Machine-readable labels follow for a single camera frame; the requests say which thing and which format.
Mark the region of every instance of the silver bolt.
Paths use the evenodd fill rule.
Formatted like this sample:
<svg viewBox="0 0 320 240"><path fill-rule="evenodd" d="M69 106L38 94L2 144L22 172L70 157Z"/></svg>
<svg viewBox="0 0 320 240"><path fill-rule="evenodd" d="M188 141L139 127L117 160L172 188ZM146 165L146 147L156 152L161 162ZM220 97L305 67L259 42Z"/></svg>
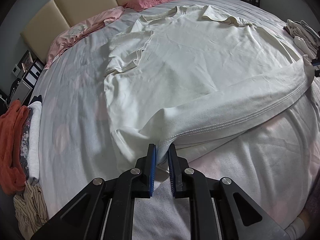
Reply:
<svg viewBox="0 0 320 240"><path fill-rule="evenodd" d="M100 185L102 183L102 179L101 178L95 178L94 180L93 180L93 184L94 185Z"/></svg>
<svg viewBox="0 0 320 240"><path fill-rule="evenodd" d="M186 168L186 169L184 170L184 172L185 172L186 174L190 174L190 175L195 173L194 169L192 169L192 168Z"/></svg>
<svg viewBox="0 0 320 240"><path fill-rule="evenodd" d="M224 178L222 179L222 183L223 183L223 184L230 185L231 182L232 182L232 180L231 180L230 178L228 178L228 177L224 177Z"/></svg>
<svg viewBox="0 0 320 240"><path fill-rule="evenodd" d="M133 169L131 169L130 172L131 172L132 174L134 174L134 175L137 175L137 174L140 173L140 170L139 170L138 168L133 168Z"/></svg>

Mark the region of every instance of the headboard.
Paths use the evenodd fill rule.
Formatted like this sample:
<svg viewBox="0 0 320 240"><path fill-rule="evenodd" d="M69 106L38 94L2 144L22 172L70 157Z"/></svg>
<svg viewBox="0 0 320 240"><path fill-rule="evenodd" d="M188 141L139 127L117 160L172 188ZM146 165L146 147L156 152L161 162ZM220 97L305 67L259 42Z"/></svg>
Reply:
<svg viewBox="0 0 320 240"><path fill-rule="evenodd" d="M128 0L50 0L21 33L26 44L46 63L52 41L63 31Z"/></svg>

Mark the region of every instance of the bed sheet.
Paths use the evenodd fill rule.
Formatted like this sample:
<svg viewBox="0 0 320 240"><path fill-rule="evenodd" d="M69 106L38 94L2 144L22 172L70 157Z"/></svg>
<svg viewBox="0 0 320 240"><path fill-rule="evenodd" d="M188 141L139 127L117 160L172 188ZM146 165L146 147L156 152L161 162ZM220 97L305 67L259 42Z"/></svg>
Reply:
<svg viewBox="0 0 320 240"><path fill-rule="evenodd" d="M40 184L52 217L93 178L119 176L108 130L103 91L108 38L141 14L176 5L207 5L251 22L293 49L293 39L274 15L239 0L176 0L119 20L68 49L43 71L33 92L43 96L40 123ZM320 165L319 82L289 109L190 163L206 176L231 177L283 228L300 213ZM157 172L155 198L136 200L133 239L188 239L188 201L173 200L167 174Z"/></svg>

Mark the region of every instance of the orange folded garment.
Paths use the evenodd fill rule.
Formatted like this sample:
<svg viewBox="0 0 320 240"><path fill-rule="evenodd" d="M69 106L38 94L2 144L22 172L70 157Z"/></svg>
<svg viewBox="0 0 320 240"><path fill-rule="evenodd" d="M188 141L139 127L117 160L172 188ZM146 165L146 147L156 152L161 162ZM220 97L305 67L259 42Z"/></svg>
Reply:
<svg viewBox="0 0 320 240"><path fill-rule="evenodd" d="M19 154L22 126L28 114L28 107L15 100L0 116L0 185L8 195L23 191L25 187L26 176Z"/></svg>

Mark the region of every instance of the gray wall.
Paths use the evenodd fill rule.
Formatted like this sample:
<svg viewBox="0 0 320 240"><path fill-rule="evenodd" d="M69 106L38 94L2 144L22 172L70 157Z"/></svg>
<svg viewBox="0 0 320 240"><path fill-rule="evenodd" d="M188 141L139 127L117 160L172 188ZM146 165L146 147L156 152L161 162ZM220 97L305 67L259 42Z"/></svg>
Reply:
<svg viewBox="0 0 320 240"><path fill-rule="evenodd" d="M17 0L0 26L0 89L7 95L16 77L11 73L28 47L20 32L49 0Z"/></svg>
<svg viewBox="0 0 320 240"><path fill-rule="evenodd" d="M28 47L20 32L49 0L17 0L0 26L0 89L9 94L16 77L11 73ZM320 24L304 0L261 0L261 8L280 19L305 20L316 31Z"/></svg>
<svg viewBox="0 0 320 240"><path fill-rule="evenodd" d="M278 16L284 22L304 20L315 31L320 24L304 0L261 0L260 8Z"/></svg>

